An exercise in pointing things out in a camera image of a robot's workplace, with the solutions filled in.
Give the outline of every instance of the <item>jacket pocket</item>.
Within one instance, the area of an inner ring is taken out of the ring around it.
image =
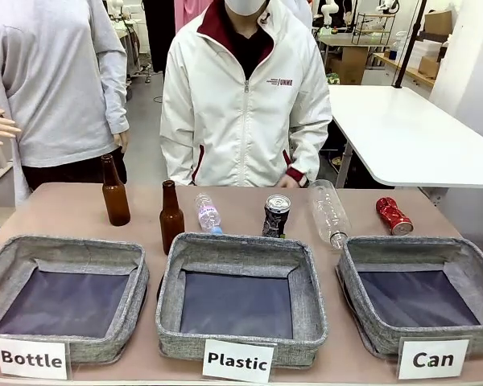
[[[202,163],[202,158],[204,157],[204,145],[199,145],[199,162],[196,164],[196,168],[192,173],[192,182],[195,183],[196,174],[199,172],[200,164]]]
[[[283,150],[283,157],[284,157],[284,162],[286,162],[287,167],[289,167],[291,165],[291,160],[286,150]]]

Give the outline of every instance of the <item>can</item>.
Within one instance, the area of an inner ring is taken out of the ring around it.
[[[376,211],[381,219],[388,224],[392,236],[405,236],[413,231],[413,223],[401,212],[397,203],[391,197],[383,197],[376,202]]]
[[[288,220],[291,201],[284,195],[271,195],[265,203],[264,237],[285,237],[284,224]]]

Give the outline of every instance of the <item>white face mask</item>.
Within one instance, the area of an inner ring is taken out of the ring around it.
[[[225,4],[235,14],[249,16],[258,12],[265,0],[225,0]]]

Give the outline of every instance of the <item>crushed red can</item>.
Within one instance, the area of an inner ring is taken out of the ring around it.
[[[376,211],[388,224],[392,236],[405,236],[413,231],[413,223],[401,212],[391,197],[383,197],[376,202]]]

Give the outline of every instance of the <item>pink cloth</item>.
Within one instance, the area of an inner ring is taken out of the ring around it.
[[[175,32],[204,11],[212,0],[174,0]]]

